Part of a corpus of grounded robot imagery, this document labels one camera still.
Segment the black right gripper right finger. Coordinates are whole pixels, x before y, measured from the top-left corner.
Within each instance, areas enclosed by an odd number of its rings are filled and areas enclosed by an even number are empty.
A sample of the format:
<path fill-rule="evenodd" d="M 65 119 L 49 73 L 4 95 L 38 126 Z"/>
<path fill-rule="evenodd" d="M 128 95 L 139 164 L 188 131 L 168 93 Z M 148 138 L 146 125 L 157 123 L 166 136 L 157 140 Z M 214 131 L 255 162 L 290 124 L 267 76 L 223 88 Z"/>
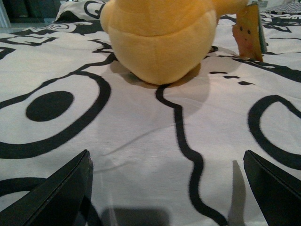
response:
<path fill-rule="evenodd" d="M 247 150 L 244 170 L 252 193 L 269 226 L 301 224 L 301 181 Z"/>

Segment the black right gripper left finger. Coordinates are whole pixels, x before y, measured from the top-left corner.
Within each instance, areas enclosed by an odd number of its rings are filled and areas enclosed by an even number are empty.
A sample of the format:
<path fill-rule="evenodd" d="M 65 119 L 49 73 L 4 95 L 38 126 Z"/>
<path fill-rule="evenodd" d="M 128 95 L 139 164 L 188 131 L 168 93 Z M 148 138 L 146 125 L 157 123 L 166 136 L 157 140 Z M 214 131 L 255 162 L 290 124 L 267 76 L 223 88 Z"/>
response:
<path fill-rule="evenodd" d="M 2 226 L 72 226 L 91 197 L 93 163 L 84 150 L 0 213 Z"/>

